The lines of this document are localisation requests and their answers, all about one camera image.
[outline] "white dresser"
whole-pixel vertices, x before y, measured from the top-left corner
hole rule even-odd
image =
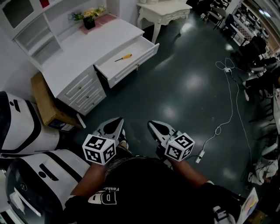
[[[112,88],[158,51],[159,44],[146,40],[141,29],[119,18],[88,34],[79,29],[82,22],[68,19],[69,13],[97,7],[100,2],[115,7],[111,0],[49,2],[42,8],[40,0],[4,0],[0,23],[42,72],[54,97],[82,115],[106,97],[95,68]],[[132,56],[115,62],[127,54]]]

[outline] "dark green floor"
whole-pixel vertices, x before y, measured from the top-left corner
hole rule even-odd
[[[228,42],[220,30],[213,30],[213,23],[205,24],[193,12],[181,37],[176,36],[178,26],[173,21],[162,27],[157,55],[140,66],[138,72],[132,72],[113,89],[102,82],[107,98],[84,118],[87,128],[75,135],[75,143],[81,145],[101,122],[120,116],[125,120],[129,149],[134,154],[156,157],[157,144],[147,129],[147,121],[159,120],[190,135],[196,142],[192,155],[196,155],[216,127],[229,120],[228,83],[215,62],[230,57],[231,47],[237,49],[235,42]],[[233,75],[248,77],[239,70],[233,70]],[[245,184],[240,177],[250,153],[235,104],[237,86],[231,77],[229,81],[234,112],[231,122],[207,143],[199,164],[194,163],[194,158],[188,161],[215,184],[239,194]],[[259,98],[246,102],[244,89],[240,88],[238,107],[253,157],[257,158],[262,146],[256,139],[261,131],[258,123],[248,121],[262,107]]]

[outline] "screwdriver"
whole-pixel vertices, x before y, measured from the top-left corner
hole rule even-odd
[[[116,60],[116,61],[120,61],[120,60],[122,60],[122,59],[126,59],[126,58],[130,58],[132,56],[132,54],[128,54],[128,55],[125,55],[124,57],[122,57],[121,59],[118,59],[118,60]]]

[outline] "extension cord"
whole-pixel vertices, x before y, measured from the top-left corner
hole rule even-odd
[[[225,73],[226,78],[227,78],[228,89],[229,89],[230,99],[231,99],[231,88],[230,88],[230,84],[229,84],[229,81],[228,81],[227,73],[231,73],[231,77],[233,78],[231,70],[234,69],[234,68],[237,68],[237,67],[235,67],[235,65],[233,64],[233,62],[232,62],[231,59],[229,59],[229,60],[230,60],[231,63],[233,64],[233,67],[227,67],[227,59],[229,59],[229,58],[226,58],[226,59],[225,59],[224,64],[223,64],[222,62],[220,62],[220,61],[216,62],[216,67],[217,67],[218,69],[220,69],[220,70],[224,70],[224,73]],[[224,68],[221,69],[220,67],[218,67],[218,66],[217,66],[217,63],[221,63],[222,65],[224,65]],[[237,82],[236,82],[236,84],[237,84],[237,88],[238,88],[238,92],[237,92],[237,95],[236,95],[236,107],[237,107],[237,112],[238,112],[238,115],[239,115],[239,118],[240,118],[240,122],[241,122],[241,124],[242,124],[242,128],[243,128],[243,130],[244,130],[244,134],[245,134],[245,137],[246,137],[246,140],[247,140],[248,148],[249,148],[249,150],[250,150],[250,162],[251,162],[251,164],[252,164],[252,151],[251,151],[251,147],[250,147],[250,145],[249,145],[249,141],[248,141],[248,138],[247,138],[247,134],[246,134],[245,128],[244,128],[244,126],[243,126],[243,122],[242,122],[242,119],[241,119],[241,116],[240,116],[240,113],[239,113],[239,109],[238,109],[237,98],[238,98],[238,94],[239,94],[239,86],[238,86],[238,83],[237,83]],[[219,134],[222,132],[221,126],[224,125],[224,124],[228,124],[228,123],[231,121],[232,116],[233,116],[233,104],[232,104],[232,99],[231,99],[231,117],[230,117],[229,121],[226,122],[226,123],[220,124],[220,125],[215,129],[214,135],[213,135],[211,138],[209,138],[209,139],[203,144],[202,150],[199,152],[199,155],[198,155],[197,159],[195,160],[195,163],[198,164],[198,163],[200,162],[200,160],[202,159],[202,157],[203,157],[203,155],[204,155],[204,153],[205,153],[204,148],[205,148],[206,143],[207,143],[209,140],[213,139],[216,135],[219,135]]]

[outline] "potted flower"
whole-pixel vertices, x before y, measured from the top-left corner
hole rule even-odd
[[[100,16],[106,8],[104,6],[98,8],[90,8],[85,12],[73,12],[71,13],[71,19],[74,21],[83,20],[86,29],[91,29],[95,27],[95,18]]]

